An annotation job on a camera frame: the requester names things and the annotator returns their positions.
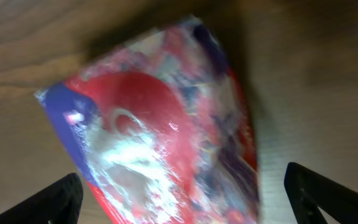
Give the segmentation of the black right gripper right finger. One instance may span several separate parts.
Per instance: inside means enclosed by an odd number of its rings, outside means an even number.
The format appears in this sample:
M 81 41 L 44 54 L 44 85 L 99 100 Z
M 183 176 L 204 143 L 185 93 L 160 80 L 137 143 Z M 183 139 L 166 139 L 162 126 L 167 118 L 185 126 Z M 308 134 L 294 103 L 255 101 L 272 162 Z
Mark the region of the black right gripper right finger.
M 284 186 L 299 224 L 324 223 L 325 211 L 339 223 L 358 223 L 358 193 L 295 162 L 287 165 Z

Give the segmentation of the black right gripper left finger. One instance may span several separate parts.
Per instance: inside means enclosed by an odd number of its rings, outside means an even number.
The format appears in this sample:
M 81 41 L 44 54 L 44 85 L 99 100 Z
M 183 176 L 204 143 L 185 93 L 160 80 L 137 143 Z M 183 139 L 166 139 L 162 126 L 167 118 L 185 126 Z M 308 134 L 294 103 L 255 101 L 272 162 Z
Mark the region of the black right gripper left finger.
M 70 173 L 40 192 L 0 214 L 0 224 L 77 224 L 83 186 Z

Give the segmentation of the red purple snack bag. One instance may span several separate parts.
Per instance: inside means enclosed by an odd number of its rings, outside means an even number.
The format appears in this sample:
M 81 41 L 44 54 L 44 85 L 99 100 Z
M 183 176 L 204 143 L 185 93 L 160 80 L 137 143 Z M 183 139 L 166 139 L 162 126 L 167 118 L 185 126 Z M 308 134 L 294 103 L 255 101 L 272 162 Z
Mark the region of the red purple snack bag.
M 113 223 L 258 222 L 246 99 L 197 17 L 35 95 Z

